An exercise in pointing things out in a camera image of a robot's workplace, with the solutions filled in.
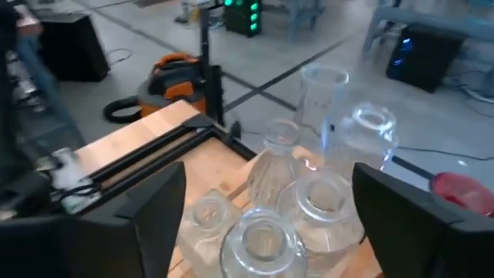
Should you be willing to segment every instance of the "floor line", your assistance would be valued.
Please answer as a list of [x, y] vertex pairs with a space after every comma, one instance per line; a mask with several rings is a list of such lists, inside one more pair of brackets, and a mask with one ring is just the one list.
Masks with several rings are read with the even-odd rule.
[[[145, 39], [148, 39], [156, 44], [158, 44], [159, 46], [165, 48], [165, 49], [168, 49], [168, 50], [171, 50], [171, 51], [174, 51], [174, 52], [179, 52], [180, 50], [177, 49], [176, 47], [162, 41], [161, 39], [155, 37], [155, 36], [152, 36], [152, 35], [149, 35], [147, 34], [146, 32], [143, 32], [141, 30], [136, 30], [134, 28], [132, 28], [131, 25], [127, 24], [126, 22], [120, 20], [120, 19], [117, 19], [111, 15], [108, 15], [104, 12], [101, 12], [99, 10], [99, 8], [93, 8], [91, 7], [90, 5], [86, 4], [86, 3], [82, 3], [80, 0], [73, 0], [73, 2], [75, 2], [76, 4], [79, 4], [81, 6], [83, 6], [84, 8], [90, 10], [91, 12], [94, 12], [102, 17], [104, 17], [105, 19], [119, 25], [120, 27], [130, 31], [130, 32], [133, 32], [134, 34], [137, 34], [139, 36], [143, 36]], [[341, 39], [340, 41], [334, 43], [333, 45], [331, 46], [328, 46], [326, 47], [324, 50], [322, 50], [321, 52], [317, 53], [316, 55], [310, 57], [309, 59], [306, 59], [305, 61], [301, 62], [300, 64], [294, 66], [292, 69], [289, 69], [287, 70], [286, 72], [280, 74], [279, 76], [273, 78], [272, 80], [264, 83], [263, 85], [259, 86], [259, 87], [255, 87], [254, 85], [242, 80], [241, 78], [235, 76], [235, 75], [232, 75], [231, 73], [223, 73], [224, 76], [226, 78], [229, 78], [231, 81], [239, 84], [239, 85], [242, 85], [242, 86], [245, 86], [245, 87], [248, 87], [249, 89], [251, 89], [252, 91], [239, 97], [237, 100], [234, 100], [232, 101], [231, 103], [227, 104], [225, 106], [225, 109], [224, 111], [227, 112], [235, 107], [237, 107], [238, 105], [246, 102], [247, 100], [249, 100], [250, 98], [254, 97], [255, 95], [260, 95], [262, 97], [265, 97], [266, 99], [268, 100], [271, 100], [289, 110], [295, 110], [295, 107], [290, 104], [290, 103], [287, 103], [285, 100], [281, 100], [279, 99], [278, 97], [275, 97], [273, 96], [272, 94], [270, 93], [266, 93], [264, 92], [264, 90], [266, 90], [267, 88], [271, 87], [272, 85], [284, 80], [285, 78], [287, 78], [288, 76], [290, 76], [291, 74], [294, 74], [295, 72], [297, 72], [298, 70], [300, 70], [303, 66], [305, 66], [306, 64], [308, 63], [311, 63], [313, 61], [315, 61], [316, 59], [319, 59], [321, 56], [323, 55], [326, 55], [327, 53], [335, 50], [335, 48], [337, 48], [338, 46], [341, 46], [342, 44], [344, 44], [346, 41], [348, 41], [349, 39], [353, 38], [354, 36], [356, 36], [357, 34], [359, 34], [360, 32], [362, 32], [363, 29], [360, 29], [360, 30], [357, 30], [356, 32], [348, 35], [347, 37]], [[402, 158], [399, 158], [398, 156], [393, 156], [392, 158], [393, 162], [400, 165], [401, 167], [417, 174], [417, 175], [420, 175], [422, 176], [423, 178], [427, 178], [427, 179], [430, 179], [431, 176], [433, 176], [432, 173], [426, 171], [425, 169], [423, 168], [420, 168], [418, 167], [417, 165], [414, 165]]]
[[313, 62], [313, 61], [315, 61], [317, 59], [319, 59], [321, 56], [324, 56], [327, 53], [335, 50], [336, 48], [338, 48], [339, 46], [343, 45], [345, 42], [347, 42], [348, 40], [352, 39], [354, 36], [358, 35], [362, 31], [363, 31], [362, 29], [359, 29], [359, 30], [351, 33], [350, 35], [342, 38], [340, 41], [335, 42], [334, 44], [326, 47], [322, 51], [316, 53], [316, 55], [311, 56], [309, 59], [304, 60], [303, 62], [299, 63], [298, 65], [294, 66], [293, 68], [288, 69], [286, 72], [284, 72], [284, 73], [276, 76], [275, 78], [271, 79], [270, 81], [268, 81], [268, 82], [264, 83], [263, 85], [255, 88], [251, 92], [246, 93], [245, 95], [239, 97], [238, 99], [232, 101], [231, 103], [228, 103], [225, 106], [225, 112], [227, 112], [227, 111], [229, 111], [229, 110], [237, 107], [238, 105], [246, 102], [247, 100], [250, 100], [252, 97], [260, 94], [261, 92], [263, 92], [264, 90], [268, 89], [272, 85], [275, 85], [275, 84], [279, 83], [280, 81], [284, 80], [285, 78], [287, 78], [288, 76], [296, 73], [303, 66], [305, 66], [305, 65], [307, 65], [307, 64], [309, 64], [309, 63], [311, 63], [311, 62]]
[[[94, 8], [94, 7], [91, 7], [90, 5], [88, 5], [86, 3], [81, 2], [81, 0], [73, 0], [73, 1], [76, 4], [79, 4], [79, 5], [83, 6], [87, 10], [90, 10], [91, 12], [94, 12], [94, 13], [100, 15], [101, 17], [103, 17], [103, 18], [105, 18], [105, 19], [107, 19], [107, 20], [109, 20], [109, 21], [117, 24], [118, 26], [126, 29], [127, 31], [132, 32], [132, 33], [134, 33], [136, 35], [142, 36], [145, 39], [150, 40], [150, 41], [158, 44], [159, 46], [161, 46], [161, 47], [163, 47], [165, 49], [171, 50], [173, 52], [183, 52], [179, 48], [177, 48], [177, 47], [175, 47], [175, 46], [173, 46], [173, 45], [171, 45], [171, 44], [169, 44], [169, 43], [167, 43], [167, 42], [159, 39], [158, 37], [153, 36], [153, 35], [150, 35], [150, 34], [144, 32], [142, 30], [135, 29], [130, 24], [126, 23], [125, 21], [123, 21], [123, 20], [121, 20], [119, 18], [116, 18], [116, 17], [114, 17], [112, 15], [108, 15], [107, 13], [102, 12], [102, 11], [99, 10], [99, 8], [104, 8], [104, 7], [96, 7], [96, 8]], [[251, 83], [243, 80], [242, 78], [240, 78], [240, 77], [238, 77], [238, 76], [236, 76], [234, 74], [223, 72], [223, 76], [226, 77], [226, 78], [228, 78], [228, 79], [230, 79], [231, 81], [233, 81], [233, 82], [235, 82], [235, 83], [237, 83], [239, 85], [245, 86], [245, 87], [247, 87], [247, 88], [249, 88], [251, 90], [253, 90], [253, 88], [255, 88], [254, 85], [252, 85]]]
[[[82, 5], [81, 3], [79, 3], [78, 1], [75, 1], [73, 0], [76, 4], [78, 5]], [[123, 5], [123, 4], [127, 4], [127, 3], [131, 3], [131, 2], [136, 2], [138, 0], [126, 0], [126, 1], [122, 1], [122, 2], [117, 2], [117, 3], [112, 3], [112, 4], [106, 4], [106, 5], [101, 5], [101, 6], [96, 6], [96, 7], [91, 7], [95, 10], [99, 9], [99, 8], [108, 8], [108, 7], [114, 7], [114, 6], [117, 6], [117, 5]]]
[[[109, 21], [111, 21], [111, 22], [113, 22], [113, 23], [117, 24], [118, 26], [120, 26], [120, 27], [122, 27], [122, 28], [126, 29], [127, 31], [132, 32], [132, 33], [134, 33], [134, 34], [136, 34], [136, 35], [142, 36], [142, 37], [144, 37], [145, 39], [150, 40], [150, 41], [152, 41], [152, 42], [154, 42], [154, 43], [158, 44], [159, 46], [161, 46], [161, 47], [163, 47], [163, 48], [165, 48], [165, 49], [167, 49], [167, 50], [171, 50], [171, 51], [173, 51], [173, 52], [180, 52], [180, 51], [181, 51], [181, 50], [180, 50], [180, 49], [178, 49], [177, 47], [175, 47], [175, 46], [173, 46], [173, 45], [171, 45], [171, 44], [169, 44], [169, 43], [167, 43], [167, 42], [165, 42], [165, 41], [163, 41], [163, 40], [159, 39], [159, 38], [158, 38], [158, 37], [156, 37], [156, 36], [150, 35], [150, 34], [148, 34], [148, 33], [144, 32], [144, 31], [142, 31], [142, 30], [139, 30], [139, 29], [134, 29], [134, 28], [133, 28], [130, 24], [126, 23], [125, 21], [123, 21], [123, 20], [121, 20], [121, 19], [119, 19], [119, 18], [116, 18], [116, 17], [114, 17], [114, 16], [112, 16], [112, 15], [108, 15], [108, 14], [107, 14], [107, 13], [105, 13], [105, 12], [100, 11], [100, 8], [107, 8], [107, 7], [112, 7], [112, 6], [116, 6], [116, 5], [127, 4], [127, 3], [130, 3], [130, 2], [135, 2], [136, 0], [127, 0], [127, 1], [124, 1], [124, 2], [118, 2], [118, 3], [108, 4], [108, 5], [102, 5], [102, 6], [98, 6], [98, 7], [92, 7], [92, 6], [90, 6], [90, 5], [88, 5], [88, 4], [84, 3], [84, 2], [81, 2], [81, 0], [73, 0], [73, 1], [74, 1], [76, 4], [83, 6], [85, 9], [90, 10], [91, 12], [94, 12], [94, 13], [96, 13], [96, 14], [100, 15], [101, 17], [105, 18], [106, 20], [109, 20]], [[310, 58], [310, 59], [308, 59], [308, 60], [309, 60], [309, 62], [311, 62], [311, 61], [313, 61], [313, 60], [315, 60], [315, 59], [319, 58], [320, 56], [322, 56], [322, 55], [324, 55], [324, 54], [328, 53], [328, 52], [329, 52], [330, 50], [332, 50], [332, 49], [333, 49], [333, 48], [332, 48], [332, 46], [330, 46], [330, 47], [326, 48], [324, 51], [322, 51], [322, 52], [321, 52], [322, 54], [321, 54], [321, 53], [317, 53], [315, 56], [311, 57], [312, 59], [311, 59], [311, 58]], [[289, 75], [291, 74], [291, 73], [288, 73], [288, 72], [290, 72], [290, 71], [297, 71], [297, 70], [301, 67], [300, 65], [302, 65], [302, 64], [303, 64], [303, 65], [305, 65], [305, 64], [309, 63], [309, 62], [307, 62], [308, 60], [306, 60], [306, 61], [304, 61], [304, 62], [300, 63], [299, 65], [297, 65], [296, 67], [294, 67], [294, 68], [292, 68], [292, 69], [289, 69], [287, 72], [282, 73], [280, 76], [275, 77], [273, 80], [270, 80], [267, 84], [264, 84], [264, 85], [262, 85], [262, 86], [260, 86], [260, 87], [256, 87], [255, 85], [252, 85], [251, 83], [249, 83], [249, 82], [247, 82], [247, 81], [243, 80], [242, 78], [240, 78], [240, 77], [238, 77], [238, 76], [236, 76], [236, 75], [233, 75], [233, 74], [231, 74], [231, 73], [227, 73], [227, 72], [223, 71], [223, 76], [224, 76], [225, 78], [227, 78], [227, 79], [229, 79], [229, 80], [233, 81], [234, 83], [237, 83], [238, 85], [244, 86], [244, 87], [249, 88], [250, 90], [252, 90], [252, 91], [250, 92], [250, 94], [252, 94], [252, 92], [253, 92], [253, 91], [255, 91], [255, 92], [256, 92], [255, 94], [253, 94], [253, 95], [251, 95], [251, 96], [249, 95], [249, 97], [248, 97], [248, 98], [245, 98], [245, 96], [239, 97], [239, 99], [240, 99], [240, 98], [242, 98], [242, 99], [241, 99], [241, 102], [238, 102], [238, 100], [239, 100], [239, 99], [234, 100], [232, 103], [230, 103], [230, 104], [226, 104], [225, 108], [226, 108], [226, 107], [230, 107], [230, 106], [231, 106], [231, 105], [233, 105], [235, 102], [236, 102], [236, 103], [238, 103], [238, 104], [234, 104], [234, 106], [233, 106], [233, 107], [237, 107], [238, 105], [240, 105], [240, 104], [244, 103], [245, 101], [247, 101], [247, 100], [248, 100], [248, 99], [250, 99], [251, 97], [253, 97], [253, 96], [255, 96], [256, 94], [258, 94], [258, 95], [260, 95], [261, 97], [264, 97], [264, 98], [266, 98], [267, 100], [271, 100], [272, 102], [277, 103], [278, 105], [280, 105], [280, 106], [282, 106], [282, 107], [285, 107], [285, 108], [286, 108], [286, 109], [288, 109], [288, 110], [295, 111], [295, 109], [296, 109], [296, 108], [295, 108], [295, 106], [293, 106], [291, 103], [288, 103], [288, 102], [286, 102], [285, 100], [282, 100], [282, 99], [280, 99], [280, 98], [278, 98], [278, 97], [276, 97], [276, 96], [273, 96], [273, 95], [272, 95], [272, 94], [270, 94], [270, 93], [264, 92], [263, 90], [260, 90], [260, 91], [259, 91], [259, 88], [262, 88], [262, 87], [268, 88], [268, 87], [270, 87], [270, 86], [274, 85], [275, 83], [278, 83], [279, 81], [283, 80], [284, 78], [287, 78], [287, 76], [289, 76]]]

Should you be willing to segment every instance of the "black box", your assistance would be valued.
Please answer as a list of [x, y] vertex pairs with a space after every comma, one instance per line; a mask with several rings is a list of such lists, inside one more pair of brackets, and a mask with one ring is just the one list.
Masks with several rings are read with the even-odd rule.
[[466, 36], [412, 23], [401, 31], [386, 75], [434, 93]]
[[58, 80], [101, 81], [110, 71], [91, 22], [81, 13], [40, 16], [40, 55]]
[[225, 27], [248, 38], [259, 34], [262, 3], [260, 0], [225, 0]]

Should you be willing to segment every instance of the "electronic equipment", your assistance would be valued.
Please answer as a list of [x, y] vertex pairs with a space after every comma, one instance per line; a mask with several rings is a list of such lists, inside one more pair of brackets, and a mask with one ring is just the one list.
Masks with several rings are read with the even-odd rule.
[[355, 164], [358, 215], [386, 278], [486, 277], [494, 219], [365, 164]]
[[58, 80], [97, 82], [110, 71], [90, 16], [41, 14], [40, 56]]
[[259, 34], [262, 3], [260, 0], [225, 0], [225, 27], [248, 38]]
[[410, 24], [401, 31], [386, 75], [434, 93], [465, 38], [457, 32]]
[[185, 184], [176, 162], [79, 218], [0, 221], [2, 277], [166, 277]]

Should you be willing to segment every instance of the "glass vase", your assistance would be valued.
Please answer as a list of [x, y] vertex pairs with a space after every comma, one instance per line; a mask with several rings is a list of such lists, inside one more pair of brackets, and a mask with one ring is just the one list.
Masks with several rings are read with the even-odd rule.
[[307, 277], [325, 277], [364, 236], [348, 181], [318, 169], [286, 188], [276, 211], [287, 218], [307, 252]]
[[178, 248], [196, 277], [221, 277], [219, 250], [223, 237], [242, 215], [216, 190], [184, 210], [178, 231]]
[[296, 180], [299, 166], [292, 151], [298, 139], [299, 127], [290, 120], [277, 119], [268, 125], [264, 139], [266, 149], [247, 178], [254, 205], [274, 208], [279, 192]]
[[294, 122], [300, 128], [300, 144], [314, 154], [320, 154], [334, 131], [335, 114], [349, 75], [344, 69], [322, 64], [309, 64], [301, 70], [301, 98]]
[[383, 170], [398, 146], [395, 128], [396, 119], [386, 108], [370, 103], [355, 106], [330, 140], [327, 165], [350, 183], [356, 162]]
[[221, 251], [224, 278], [306, 277], [305, 247], [290, 223], [254, 208], [226, 235]]

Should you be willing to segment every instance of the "black cable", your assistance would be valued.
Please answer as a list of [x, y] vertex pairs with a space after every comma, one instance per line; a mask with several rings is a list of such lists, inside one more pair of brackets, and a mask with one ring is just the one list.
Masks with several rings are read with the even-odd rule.
[[469, 159], [473, 159], [473, 160], [476, 160], [476, 161], [491, 161], [491, 160], [494, 160], [494, 157], [477, 158], [477, 157], [474, 157], [474, 156], [471, 156], [471, 155], [467, 155], [467, 154], [456, 154], [456, 153], [452, 153], [452, 152], [449, 152], [449, 151], [439, 151], [439, 150], [424, 149], [424, 148], [419, 148], [419, 147], [398, 147], [398, 149], [399, 150], [400, 149], [401, 150], [408, 150], [408, 151], [420, 151], [420, 152], [436, 153], [436, 154], [446, 154], [446, 155], [456, 156], [456, 157], [459, 157], [459, 158], [469, 158]]
[[467, 108], [469, 108], [475, 114], [478, 114], [478, 115], [483, 116], [483, 117], [494, 118], [494, 114], [489, 115], [487, 113], [484, 113], [482, 111], [479, 111], [477, 108], [473, 107], [473, 105], [471, 105], [468, 101], [464, 102], [463, 105], [465, 105]]
[[123, 62], [125, 61], [126, 59], [129, 59], [130, 57], [132, 57], [132, 55], [134, 54], [134, 52], [130, 49], [125, 49], [125, 48], [120, 48], [120, 49], [113, 49], [113, 50], [110, 50], [108, 53], [107, 53], [107, 58], [110, 59], [110, 55], [112, 53], [115, 53], [117, 51], [127, 51], [128, 52], [128, 55], [125, 56], [124, 58], [120, 58], [118, 59], [117, 61], [114, 61], [114, 62], [110, 62], [110, 66], [113, 66], [114, 64], [116, 63], [120, 63], [120, 62]]
[[100, 183], [92, 183], [91, 185], [83, 185], [70, 190], [58, 190], [56, 194], [59, 194], [58, 201], [61, 202], [64, 198], [70, 196], [91, 196], [95, 193], [101, 192], [103, 186]]

